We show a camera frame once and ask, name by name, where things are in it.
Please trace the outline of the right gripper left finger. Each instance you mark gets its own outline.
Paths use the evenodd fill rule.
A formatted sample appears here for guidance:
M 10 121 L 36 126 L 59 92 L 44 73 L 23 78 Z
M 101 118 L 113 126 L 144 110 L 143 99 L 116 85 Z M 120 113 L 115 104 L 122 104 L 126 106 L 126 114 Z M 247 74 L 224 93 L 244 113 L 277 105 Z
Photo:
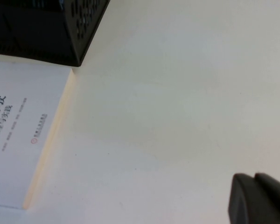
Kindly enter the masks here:
M 243 173 L 233 176 L 228 214 L 231 224 L 280 224 L 280 213 L 255 176 Z

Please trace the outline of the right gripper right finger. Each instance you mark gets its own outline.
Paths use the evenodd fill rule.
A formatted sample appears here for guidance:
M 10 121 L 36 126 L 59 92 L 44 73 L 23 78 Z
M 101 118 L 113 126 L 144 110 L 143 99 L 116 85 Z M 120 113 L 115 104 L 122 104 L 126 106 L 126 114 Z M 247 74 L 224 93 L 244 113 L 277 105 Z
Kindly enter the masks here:
M 255 180 L 261 185 L 270 201 L 280 213 L 280 182 L 265 173 L 256 173 Z

